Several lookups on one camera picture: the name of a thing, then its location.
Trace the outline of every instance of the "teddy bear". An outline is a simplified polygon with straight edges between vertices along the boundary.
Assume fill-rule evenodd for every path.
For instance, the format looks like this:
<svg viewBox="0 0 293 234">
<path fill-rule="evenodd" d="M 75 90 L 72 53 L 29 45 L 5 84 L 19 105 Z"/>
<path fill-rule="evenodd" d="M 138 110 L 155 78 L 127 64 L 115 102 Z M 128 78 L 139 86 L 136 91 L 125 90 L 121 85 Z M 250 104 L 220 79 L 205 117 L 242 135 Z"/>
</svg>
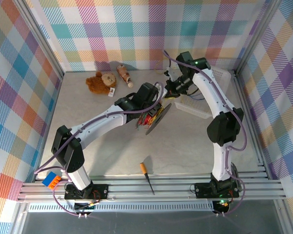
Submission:
<svg viewBox="0 0 293 234">
<path fill-rule="evenodd" d="M 97 72 L 95 77 L 86 79 L 86 84 L 91 92 L 95 94 L 108 94 L 109 89 L 116 86 L 116 77 L 113 73 Z"/>
</svg>

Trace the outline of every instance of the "wall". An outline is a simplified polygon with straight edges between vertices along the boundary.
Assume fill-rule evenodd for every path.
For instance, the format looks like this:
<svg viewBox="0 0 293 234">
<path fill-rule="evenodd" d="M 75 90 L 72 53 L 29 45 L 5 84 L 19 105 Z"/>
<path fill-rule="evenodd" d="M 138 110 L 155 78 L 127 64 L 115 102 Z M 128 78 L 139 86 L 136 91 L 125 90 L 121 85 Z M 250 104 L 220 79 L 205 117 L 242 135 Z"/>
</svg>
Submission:
<svg viewBox="0 0 293 234">
<path fill-rule="evenodd" d="M 67 71 L 161 69 L 162 50 L 233 68 L 269 0 L 27 0 Z"/>
<path fill-rule="evenodd" d="M 266 160 L 293 214 L 293 0 L 282 1 L 242 75 Z"/>
<path fill-rule="evenodd" d="M 32 176 L 59 84 L 12 0 L 0 0 L 0 234 Z"/>
</svg>

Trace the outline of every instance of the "screwdriver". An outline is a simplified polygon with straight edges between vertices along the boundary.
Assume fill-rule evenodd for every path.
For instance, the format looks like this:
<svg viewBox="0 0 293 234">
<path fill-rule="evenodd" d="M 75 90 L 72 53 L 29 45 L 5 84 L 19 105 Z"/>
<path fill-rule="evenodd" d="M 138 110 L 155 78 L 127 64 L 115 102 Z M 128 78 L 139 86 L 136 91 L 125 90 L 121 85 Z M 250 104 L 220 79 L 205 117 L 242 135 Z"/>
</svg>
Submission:
<svg viewBox="0 0 293 234">
<path fill-rule="evenodd" d="M 146 166 L 145 166 L 145 164 L 143 162 L 140 163 L 140 168 L 141 168 L 142 173 L 145 175 L 146 180 L 148 181 L 148 183 L 149 183 L 149 185 L 150 185 L 150 187 L 152 189 L 152 185 L 150 183 L 150 179 L 148 178 L 148 175 L 147 175 L 147 168 L 146 168 Z"/>
</svg>

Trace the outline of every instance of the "brown teddy bear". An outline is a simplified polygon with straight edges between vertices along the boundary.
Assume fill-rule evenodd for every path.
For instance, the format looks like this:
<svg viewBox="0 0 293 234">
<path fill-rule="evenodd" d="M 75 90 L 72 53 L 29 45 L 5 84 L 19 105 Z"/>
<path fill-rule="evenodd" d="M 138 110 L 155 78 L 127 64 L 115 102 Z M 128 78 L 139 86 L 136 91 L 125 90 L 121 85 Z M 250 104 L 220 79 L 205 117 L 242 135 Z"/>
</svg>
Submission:
<svg viewBox="0 0 293 234">
<path fill-rule="evenodd" d="M 89 90 L 95 94 L 108 94 L 109 89 L 116 86 L 116 77 L 113 73 L 102 75 L 101 72 L 97 72 L 95 77 L 86 79 L 86 84 Z"/>
</svg>

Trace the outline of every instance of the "stuffed toy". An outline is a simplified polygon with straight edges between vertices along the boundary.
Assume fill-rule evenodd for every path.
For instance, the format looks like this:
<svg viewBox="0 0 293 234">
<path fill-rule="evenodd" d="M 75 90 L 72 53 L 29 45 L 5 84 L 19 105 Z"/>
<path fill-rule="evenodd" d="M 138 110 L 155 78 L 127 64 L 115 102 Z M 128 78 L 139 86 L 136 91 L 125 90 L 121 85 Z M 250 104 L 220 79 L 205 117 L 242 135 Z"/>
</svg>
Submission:
<svg viewBox="0 0 293 234">
<path fill-rule="evenodd" d="M 112 73 L 97 72 L 95 77 L 86 79 L 86 84 L 91 92 L 95 94 L 108 94 L 111 87 L 116 86 L 116 77 Z"/>
</svg>

